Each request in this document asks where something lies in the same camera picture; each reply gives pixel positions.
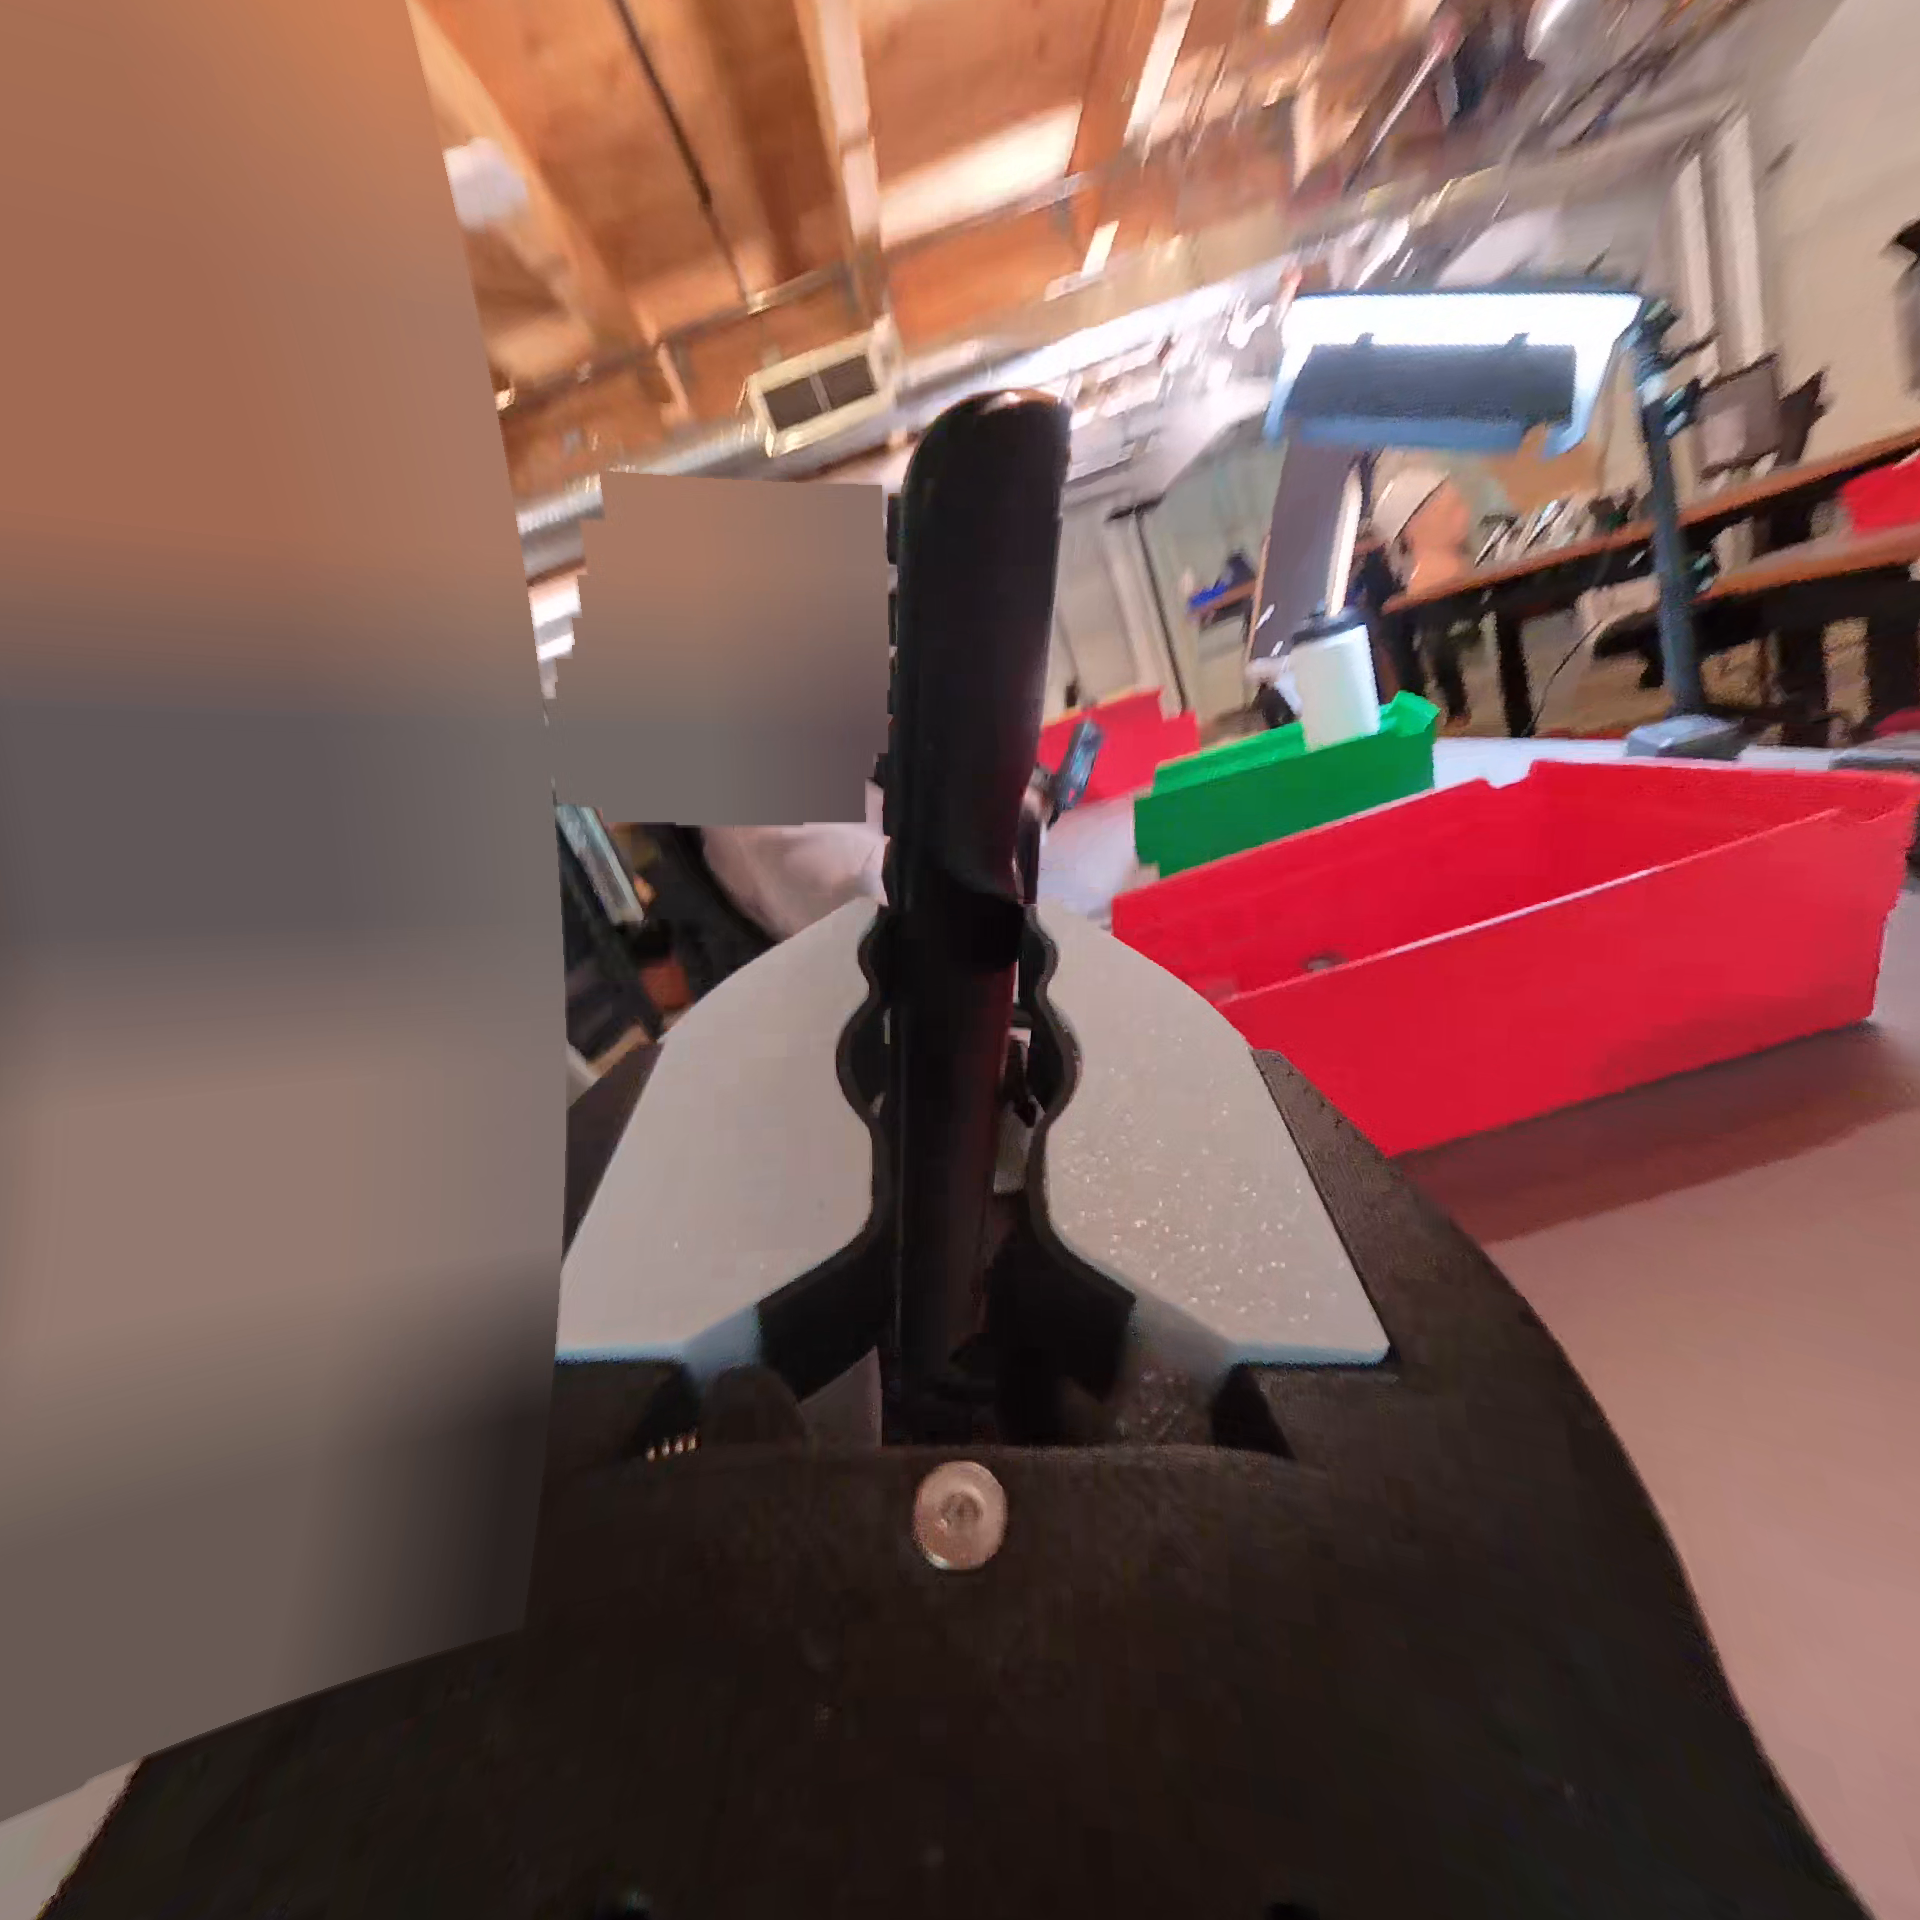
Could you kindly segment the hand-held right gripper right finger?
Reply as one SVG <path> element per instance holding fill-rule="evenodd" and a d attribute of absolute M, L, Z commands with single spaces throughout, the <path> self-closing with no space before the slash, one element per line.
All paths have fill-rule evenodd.
<path fill-rule="evenodd" d="M 1244 1035 L 1091 920 L 1042 904 L 1039 931 L 1072 1082 L 1046 1224 L 1129 1297 L 1124 1358 L 1204 1385 L 1378 1367 L 1384 1321 Z"/>

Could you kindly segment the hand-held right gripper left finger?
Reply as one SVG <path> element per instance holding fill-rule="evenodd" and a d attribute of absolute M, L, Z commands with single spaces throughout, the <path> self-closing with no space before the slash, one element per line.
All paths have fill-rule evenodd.
<path fill-rule="evenodd" d="M 875 1371 L 895 1299 L 875 1120 L 875 902 L 734 971 L 664 1040 L 566 1253 L 560 1362 L 759 1365 L 798 1397 Z"/>

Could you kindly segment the green plastic bin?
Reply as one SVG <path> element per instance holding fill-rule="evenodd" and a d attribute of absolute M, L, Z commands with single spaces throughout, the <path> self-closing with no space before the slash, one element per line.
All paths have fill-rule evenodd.
<path fill-rule="evenodd" d="M 1312 751 L 1306 728 L 1287 726 L 1170 759 L 1134 803 L 1137 864 L 1170 879 L 1418 799 L 1433 790 L 1439 718 L 1401 694 L 1376 735 L 1332 749 Z"/>

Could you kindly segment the large red plastic bin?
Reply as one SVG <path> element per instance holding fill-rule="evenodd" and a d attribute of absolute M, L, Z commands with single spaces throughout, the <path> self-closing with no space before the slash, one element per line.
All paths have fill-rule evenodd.
<path fill-rule="evenodd" d="M 1911 776 L 1536 761 L 1123 895 L 1390 1157 L 1867 1021 Z"/>

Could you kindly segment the small red plastic bin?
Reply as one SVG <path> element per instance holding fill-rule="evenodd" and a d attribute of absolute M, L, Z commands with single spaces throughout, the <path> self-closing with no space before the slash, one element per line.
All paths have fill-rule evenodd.
<path fill-rule="evenodd" d="M 1139 689 L 1103 704 L 1067 709 L 1046 722 L 1040 768 L 1059 776 L 1071 759 L 1072 738 L 1086 726 L 1097 733 L 1097 753 L 1080 793 L 1080 806 L 1086 807 L 1129 801 L 1152 786 L 1167 761 L 1192 758 L 1201 749 L 1193 711 L 1167 711 L 1158 689 Z"/>

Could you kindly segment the white bottle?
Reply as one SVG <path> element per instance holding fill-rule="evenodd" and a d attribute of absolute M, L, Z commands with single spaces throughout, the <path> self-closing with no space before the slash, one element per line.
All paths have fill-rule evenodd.
<path fill-rule="evenodd" d="M 1358 614 L 1320 608 L 1295 634 L 1287 669 L 1307 753 L 1378 736 L 1376 654 Z"/>

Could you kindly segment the white ceiling air vent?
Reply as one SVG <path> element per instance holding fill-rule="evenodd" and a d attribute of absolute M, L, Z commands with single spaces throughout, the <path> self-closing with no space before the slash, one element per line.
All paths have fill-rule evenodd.
<path fill-rule="evenodd" d="M 898 379 L 897 331 L 875 325 L 753 373 L 744 402 L 763 453 L 777 459 L 886 416 L 897 402 Z"/>

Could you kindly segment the black light stand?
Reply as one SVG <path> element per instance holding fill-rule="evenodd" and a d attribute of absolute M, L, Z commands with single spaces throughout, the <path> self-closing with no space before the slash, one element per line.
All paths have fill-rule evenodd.
<path fill-rule="evenodd" d="M 1666 351 L 1666 339 L 1676 323 L 1679 317 L 1670 302 L 1646 296 L 1625 339 L 1649 463 L 1646 519 L 1670 711 L 1655 722 L 1633 728 L 1624 751 L 1630 759 L 1646 761 L 1729 763 L 1742 758 L 1745 735 L 1737 720 L 1711 713 L 1696 653 L 1695 568 L 1679 517 L 1672 441 L 1674 432 L 1692 421 L 1695 400 L 1689 391 L 1670 391 L 1670 375 L 1679 359 Z"/>

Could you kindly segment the long wooden workbench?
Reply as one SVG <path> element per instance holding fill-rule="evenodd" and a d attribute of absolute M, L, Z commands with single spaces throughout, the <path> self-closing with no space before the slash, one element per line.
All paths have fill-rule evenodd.
<path fill-rule="evenodd" d="M 1916 639 L 1919 522 L 1857 527 L 1846 489 L 1876 474 L 1916 481 L 1919 432 L 1876 439 L 1817 463 L 1719 489 L 1679 515 L 1686 611 L 1695 617 L 1695 658 L 1722 640 L 1775 642 L 1793 666 L 1784 704 L 1712 704 L 1719 718 L 1786 728 L 1811 743 L 1825 709 L 1812 679 L 1825 675 L 1815 637 L 1860 619 L 1882 640 Z M 1388 634 L 1418 640 L 1476 623 L 1495 634 L 1502 717 L 1508 736 L 1536 736 L 1542 697 L 1524 654 L 1524 626 L 1577 611 L 1588 593 L 1657 576 L 1651 519 L 1476 568 L 1451 583 L 1401 593 L 1384 608 Z"/>

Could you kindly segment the studio light panel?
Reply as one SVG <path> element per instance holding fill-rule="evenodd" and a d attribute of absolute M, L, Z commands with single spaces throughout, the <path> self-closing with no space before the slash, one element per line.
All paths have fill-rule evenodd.
<path fill-rule="evenodd" d="M 1265 413 L 1274 445 L 1554 459 L 1593 430 L 1614 362 L 1649 314 L 1603 281 L 1302 296 Z"/>

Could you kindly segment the white ceiling lamp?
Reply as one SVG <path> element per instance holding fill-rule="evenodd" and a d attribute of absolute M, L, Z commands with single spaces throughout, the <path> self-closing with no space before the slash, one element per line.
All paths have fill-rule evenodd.
<path fill-rule="evenodd" d="M 454 214 L 462 231 L 482 233 L 516 222 L 531 190 L 512 159 L 487 136 L 443 149 Z"/>

